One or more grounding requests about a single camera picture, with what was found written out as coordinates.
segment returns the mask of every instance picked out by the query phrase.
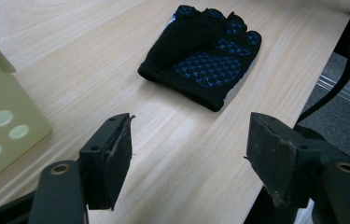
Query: floor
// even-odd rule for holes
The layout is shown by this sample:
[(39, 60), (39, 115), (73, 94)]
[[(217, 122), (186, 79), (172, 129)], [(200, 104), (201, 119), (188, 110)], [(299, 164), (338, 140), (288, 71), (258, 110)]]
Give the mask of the floor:
[[(346, 58), (333, 53), (322, 73), (322, 76), (337, 81), (346, 64)], [(350, 91), (350, 81), (346, 85)], [(316, 85), (305, 108), (309, 108), (328, 91)], [(301, 126), (314, 129), (322, 134), (328, 142), (350, 156), (350, 101), (337, 95), (313, 115), (300, 123)]]

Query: black glove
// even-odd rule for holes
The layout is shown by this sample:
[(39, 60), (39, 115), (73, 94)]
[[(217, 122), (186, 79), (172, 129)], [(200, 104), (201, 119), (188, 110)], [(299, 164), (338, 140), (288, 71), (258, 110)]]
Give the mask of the black glove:
[(226, 19), (216, 9), (180, 6), (138, 73), (218, 111), (259, 52), (261, 36), (246, 30), (233, 12)]

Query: wooden table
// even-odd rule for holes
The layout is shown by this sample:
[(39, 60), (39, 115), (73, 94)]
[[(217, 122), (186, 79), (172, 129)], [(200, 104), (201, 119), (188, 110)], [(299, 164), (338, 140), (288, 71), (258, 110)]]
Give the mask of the wooden table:
[[(220, 112), (136, 72), (180, 4), (234, 11), (263, 37)], [(0, 205), (129, 112), (131, 168), (116, 210), (90, 212), (91, 223), (243, 222), (262, 186), (243, 158), (250, 112), (294, 125), (349, 17), (347, 0), (0, 1), (0, 50), (52, 125), (0, 174)]]

